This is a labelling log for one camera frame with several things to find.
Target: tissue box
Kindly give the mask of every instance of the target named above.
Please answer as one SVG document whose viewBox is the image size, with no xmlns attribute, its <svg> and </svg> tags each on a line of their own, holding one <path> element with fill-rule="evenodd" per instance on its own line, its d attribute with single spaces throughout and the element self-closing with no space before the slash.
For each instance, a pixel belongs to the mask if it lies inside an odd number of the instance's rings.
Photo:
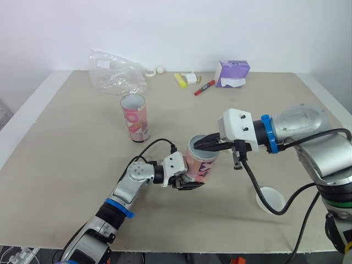
<svg viewBox="0 0 352 264">
<path fill-rule="evenodd" d="M 215 86 L 239 87 L 246 84 L 250 68 L 245 60 L 220 60 L 214 77 Z"/>
</svg>

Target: white egg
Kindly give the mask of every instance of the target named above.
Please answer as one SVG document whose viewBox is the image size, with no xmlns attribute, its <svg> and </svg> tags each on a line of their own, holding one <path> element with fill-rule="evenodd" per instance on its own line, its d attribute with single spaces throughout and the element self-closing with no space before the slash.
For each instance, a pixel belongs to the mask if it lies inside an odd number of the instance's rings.
<svg viewBox="0 0 352 264">
<path fill-rule="evenodd" d="M 155 68 L 156 72 L 159 74 L 163 74 L 165 72 L 165 67 L 163 65 L 159 65 Z"/>
</svg>

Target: white bowl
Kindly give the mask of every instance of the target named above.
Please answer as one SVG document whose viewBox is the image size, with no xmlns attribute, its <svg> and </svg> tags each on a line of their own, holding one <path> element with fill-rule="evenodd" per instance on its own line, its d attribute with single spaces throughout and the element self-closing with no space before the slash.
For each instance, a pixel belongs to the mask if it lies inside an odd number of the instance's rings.
<svg viewBox="0 0 352 264">
<path fill-rule="evenodd" d="M 273 209 L 275 209 L 276 211 L 281 211 L 284 208 L 286 201 L 281 193 L 271 187 L 261 187 L 260 190 L 262 191 L 265 200 L 268 202 L 268 204 L 271 205 L 271 207 L 273 207 Z M 255 199 L 257 200 L 258 205 L 260 206 L 260 208 L 263 209 L 263 211 L 273 215 L 273 213 L 270 212 L 262 203 L 258 194 L 255 195 Z"/>
</svg>

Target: yellow sponge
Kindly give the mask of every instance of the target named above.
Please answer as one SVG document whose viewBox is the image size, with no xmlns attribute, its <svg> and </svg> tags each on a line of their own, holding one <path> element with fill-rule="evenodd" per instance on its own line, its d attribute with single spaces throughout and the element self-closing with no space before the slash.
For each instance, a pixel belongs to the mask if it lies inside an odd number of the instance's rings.
<svg viewBox="0 0 352 264">
<path fill-rule="evenodd" d="M 178 83 L 178 85 L 181 87 L 181 88 L 186 88 L 187 87 L 187 83 L 182 79 L 181 77 L 181 74 L 179 73 L 174 73 L 174 77 Z"/>
</svg>

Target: clear plastic bag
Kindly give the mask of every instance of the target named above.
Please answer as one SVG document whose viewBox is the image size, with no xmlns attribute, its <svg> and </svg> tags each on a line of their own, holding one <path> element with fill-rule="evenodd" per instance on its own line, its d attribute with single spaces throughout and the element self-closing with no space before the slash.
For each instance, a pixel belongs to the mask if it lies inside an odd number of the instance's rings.
<svg viewBox="0 0 352 264">
<path fill-rule="evenodd" d="M 89 77 L 94 90 L 101 94 L 143 94 L 147 89 L 139 63 L 101 51 L 89 55 Z"/>
</svg>

